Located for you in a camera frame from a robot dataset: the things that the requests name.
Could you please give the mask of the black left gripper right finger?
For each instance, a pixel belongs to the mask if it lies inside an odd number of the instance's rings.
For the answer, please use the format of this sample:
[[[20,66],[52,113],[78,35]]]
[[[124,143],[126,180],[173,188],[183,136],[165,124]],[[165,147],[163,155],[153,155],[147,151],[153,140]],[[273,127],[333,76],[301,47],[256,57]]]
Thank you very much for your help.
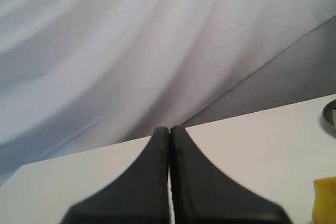
[[[280,205],[219,170],[185,128],[171,128],[169,149],[175,223],[291,223]]]

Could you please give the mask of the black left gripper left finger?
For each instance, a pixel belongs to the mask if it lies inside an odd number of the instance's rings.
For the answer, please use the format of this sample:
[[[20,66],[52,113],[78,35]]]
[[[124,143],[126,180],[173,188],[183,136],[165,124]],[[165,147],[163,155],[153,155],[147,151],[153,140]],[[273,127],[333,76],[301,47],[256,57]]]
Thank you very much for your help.
[[[69,208],[62,223],[168,223],[169,131],[158,127],[112,183]]]

